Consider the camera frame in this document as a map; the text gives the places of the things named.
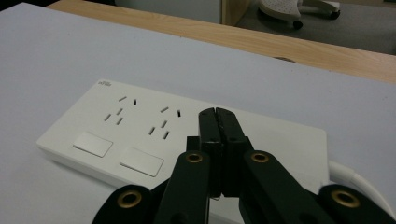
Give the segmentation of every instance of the chair wheel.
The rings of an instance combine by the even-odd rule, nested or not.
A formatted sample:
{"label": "chair wheel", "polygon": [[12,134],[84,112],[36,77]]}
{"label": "chair wheel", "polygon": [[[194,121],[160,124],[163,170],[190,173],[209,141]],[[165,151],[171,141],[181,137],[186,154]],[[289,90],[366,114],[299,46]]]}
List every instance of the chair wheel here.
{"label": "chair wheel", "polygon": [[294,29],[296,29],[296,30],[300,30],[300,29],[303,27],[303,23],[300,22],[300,21],[294,21],[294,22],[293,22],[293,27],[294,27]]}
{"label": "chair wheel", "polygon": [[340,16],[340,14],[341,14],[340,10],[338,10],[336,12],[332,12],[332,14],[330,14],[330,19],[331,20],[336,20]]}

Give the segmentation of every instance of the switch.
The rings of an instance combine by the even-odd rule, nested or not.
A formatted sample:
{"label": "switch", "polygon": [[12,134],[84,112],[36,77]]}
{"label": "switch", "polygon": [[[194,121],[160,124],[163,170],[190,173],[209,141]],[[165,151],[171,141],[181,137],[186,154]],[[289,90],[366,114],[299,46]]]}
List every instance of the switch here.
{"label": "switch", "polygon": [[89,152],[98,157],[104,157],[110,149],[112,142],[98,137],[92,133],[82,133],[74,142],[73,147]]}
{"label": "switch", "polygon": [[163,159],[149,155],[135,147],[128,147],[121,154],[120,165],[154,177],[160,171]]}

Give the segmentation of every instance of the electrical socket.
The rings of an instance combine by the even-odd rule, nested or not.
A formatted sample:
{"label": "electrical socket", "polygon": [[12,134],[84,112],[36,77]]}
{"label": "electrical socket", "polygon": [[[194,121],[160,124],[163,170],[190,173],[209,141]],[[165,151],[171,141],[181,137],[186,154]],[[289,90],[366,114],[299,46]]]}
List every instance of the electrical socket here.
{"label": "electrical socket", "polygon": [[[187,136],[198,135],[199,112],[209,107],[233,111],[252,145],[275,155],[304,188],[318,192],[328,184],[323,130],[105,79],[37,145],[53,160],[117,188],[137,184],[153,189],[172,174]],[[242,223],[234,199],[212,200],[210,210],[215,217]]]}

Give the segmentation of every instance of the office chair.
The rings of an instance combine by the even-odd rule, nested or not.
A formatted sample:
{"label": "office chair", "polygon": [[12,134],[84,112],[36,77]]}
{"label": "office chair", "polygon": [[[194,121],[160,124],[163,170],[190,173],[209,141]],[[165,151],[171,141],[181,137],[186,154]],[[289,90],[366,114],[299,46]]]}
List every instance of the office chair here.
{"label": "office chair", "polygon": [[340,3],[322,0],[260,0],[259,9],[268,16],[284,21],[293,21],[293,27],[299,30],[303,27],[300,21],[300,6],[318,7],[330,11],[330,19],[340,16]]}

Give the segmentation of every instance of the logo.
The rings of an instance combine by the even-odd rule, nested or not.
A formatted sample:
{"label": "logo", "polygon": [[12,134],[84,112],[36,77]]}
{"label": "logo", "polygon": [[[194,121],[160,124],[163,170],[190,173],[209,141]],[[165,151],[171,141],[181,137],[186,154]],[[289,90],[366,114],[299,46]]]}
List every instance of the logo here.
{"label": "logo", "polygon": [[98,84],[102,86],[111,86],[111,83],[108,81],[100,81]]}

